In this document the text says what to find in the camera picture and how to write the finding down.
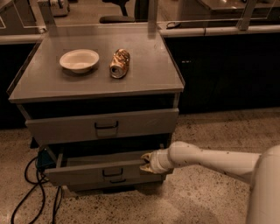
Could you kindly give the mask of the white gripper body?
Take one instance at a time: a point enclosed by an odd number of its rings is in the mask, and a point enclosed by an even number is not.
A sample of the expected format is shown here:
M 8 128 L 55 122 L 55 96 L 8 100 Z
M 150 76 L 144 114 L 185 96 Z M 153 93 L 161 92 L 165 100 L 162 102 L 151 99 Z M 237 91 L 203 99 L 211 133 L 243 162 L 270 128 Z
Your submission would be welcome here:
M 174 168 L 170 160 L 168 150 L 155 150 L 150 154 L 150 169 L 152 172 L 159 174 L 170 171 Z

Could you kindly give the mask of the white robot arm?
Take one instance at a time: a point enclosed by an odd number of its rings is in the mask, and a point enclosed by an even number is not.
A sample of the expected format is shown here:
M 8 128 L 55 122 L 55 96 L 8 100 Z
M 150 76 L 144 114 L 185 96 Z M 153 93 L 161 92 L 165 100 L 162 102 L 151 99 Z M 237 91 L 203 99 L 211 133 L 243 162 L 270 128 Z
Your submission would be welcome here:
M 249 184 L 247 224 L 280 224 L 280 146 L 264 153 L 205 150 L 174 142 L 164 150 L 141 156 L 140 169 L 154 174 L 189 165 L 201 165 Z

